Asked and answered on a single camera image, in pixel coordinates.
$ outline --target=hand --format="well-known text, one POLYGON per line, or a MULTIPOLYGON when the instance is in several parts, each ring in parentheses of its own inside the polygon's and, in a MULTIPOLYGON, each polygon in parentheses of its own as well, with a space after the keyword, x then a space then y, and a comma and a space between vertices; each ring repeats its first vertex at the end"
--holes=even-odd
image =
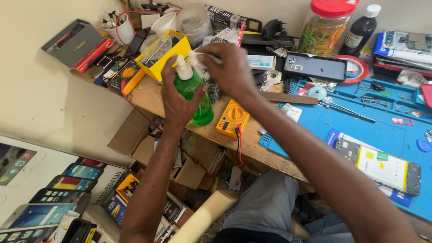
POLYGON ((198 105, 207 91, 208 86, 202 85, 198 87, 191 100, 186 100, 181 96, 174 86, 176 74, 175 67, 172 67, 172 65, 175 63, 176 59, 176 54, 170 57, 166 61, 161 72, 163 80, 162 101, 166 118, 165 127, 183 130, 197 111, 198 105))
POLYGON ((199 60, 208 67, 210 76, 219 84, 223 92, 235 101, 241 102, 250 95, 258 95, 255 80, 246 61, 247 51, 236 44, 212 43, 196 52, 211 54, 222 59, 218 65, 207 55, 198 55, 199 60))

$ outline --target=red probe wire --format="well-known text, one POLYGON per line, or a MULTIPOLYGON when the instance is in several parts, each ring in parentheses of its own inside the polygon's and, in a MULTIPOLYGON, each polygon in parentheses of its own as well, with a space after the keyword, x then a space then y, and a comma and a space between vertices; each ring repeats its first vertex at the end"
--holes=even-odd
MULTIPOLYGON (((156 123, 154 123, 148 116, 146 116, 142 111, 140 111, 140 109, 138 109, 128 98, 127 98, 127 96, 123 93, 123 89, 124 89, 124 87, 126 86, 126 81, 124 81, 124 80, 122 80, 121 81, 121 84, 120 84, 120 89, 121 89, 121 94, 123 95, 123 97, 129 102, 129 104, 131 104, 135 109, 137 109, 137 111, 139 111, 145 118, 147 118, 147 120, 149 120, 157 129, 159 129, 160 131, 163 131, 163 128, 162 127, 160 127, 160 126, 158 126, 158 125, 156 125, 156 123)), ((196 158, 194 158, 194 157, 192 157, 184 148, 182 148, 180 145, 177 145, 189 158, 191 158, 192 159, 192 161, 195 163, 195 164, 198 164, 198 165, 200 165, 199 163, 198 163, 198 160, 196 159, 196 158)), ((203 168, 204 169, 204 171, 209 175, 209 176, 212 176, 208 171, 207 171, 207 169, 206 168, 204 168, 202 165, 200 165, 201 166, 201 168, 203 168)))
POLYGON ((237 124, 237 128, 238 128, 238 133, 240 134, 240 138, 239 138, 240 139, 240 147, 238 149, 238 159, 240 160, 240 165, 237 166, 237 181, 235 182, 236 185, 239 184, 240 178, 241 178, 240 177, 241 174, 238 172, 238 168, 243 165, 243 161, 241 160, 241 127, 240 127, 240 124, 237 124))

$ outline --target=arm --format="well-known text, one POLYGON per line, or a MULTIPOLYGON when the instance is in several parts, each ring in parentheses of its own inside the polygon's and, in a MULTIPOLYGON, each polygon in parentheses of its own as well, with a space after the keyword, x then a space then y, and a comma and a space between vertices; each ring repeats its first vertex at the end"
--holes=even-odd
POLYGON ((206 55, 199 56, 221 89, 289 154, 325 202, 344 220, 357 242, 416 241, 402 213, 372 180, 259 95, 243 50, 233 44, 211 44, 199 52, 222 59, 220 66, 206 55))
POLYGON ((176 90, 175 63, 177 55, 167 60, 162 71, 162 100, 166 116, 161 140, 147 166, 143 179, 127 205, 121 243, 153 243, 162 218, 169 185, 169 175, 180 136, 198 108, 206 86, 198 88, 192 100, 185 100, 176 90))

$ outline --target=plastic container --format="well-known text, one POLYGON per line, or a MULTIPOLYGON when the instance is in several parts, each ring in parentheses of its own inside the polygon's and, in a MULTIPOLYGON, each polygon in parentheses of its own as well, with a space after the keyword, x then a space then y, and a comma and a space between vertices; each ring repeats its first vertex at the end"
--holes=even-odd
POLYGON ((172 48, 172 39, 169 35, 152 35, 141 45, 141 54, 148 60, 158 60, 172 48))
POLYGON ((158 20, 156 20, 152 24, 152 27, 150 27, 150 29, 156 32, 158 36, 162 36, 168 30, 177 31, 175 27, 175 18, 176 18, 175 12, 167 13, 162 17, 160 17, 158 20))
POLYGON ((209 12, 200 5, 184 8, 176 18, 177 31, 186 35, 192 49, 199 47, 206 36, 213 35, 209 12))
POLYGON ((298 53, 329 57, 358 3, 358 0, 312 0, 298 53))
POLYGON ((132 25, 130 25, 129 18, 126 14, 121 16, 122 19, 124 19, 124 23, 121 24, 121 26, 117 27, 118 35, 120 36, 123 43, 120 41, 120 39, 117 36, 117 33, 115 31, 115 28, 112 29, 105 29, 112 38, 120 45, 123 44, 130 44, 133 39, 133 28, 132 25))
MULTIPOLYGON (((177 57, 177 77, 174 80, 174 85, 177 91, 186 99, 191 100, 195 95, 195 91, 206 84, 204 79, 201 78, 191 65, 184 61, 184 57, 179 55, 177 57)), ((198 126, 206 126, 212 122, 214 112, 212 103, 210 101, 209 93, 206 92, 201 100, 197 111, 192 117, 192 122, 198 126)))

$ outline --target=white bottle cap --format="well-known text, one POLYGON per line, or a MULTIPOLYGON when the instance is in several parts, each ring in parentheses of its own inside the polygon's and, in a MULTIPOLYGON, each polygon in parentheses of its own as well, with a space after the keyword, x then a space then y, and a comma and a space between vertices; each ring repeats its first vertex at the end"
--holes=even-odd
POLYGON ((177 64, 176 70, 181 80, 188 80, 194 75, 192 67, 184 61, 184 57, 182 55, 177 57, 177 64))
POLYGON ((381 11, 381 6, 380 5, 378 5, 378 4, 369 5, 366 8, 365 17, 375 18, 379 14, 379 11, 381 11))

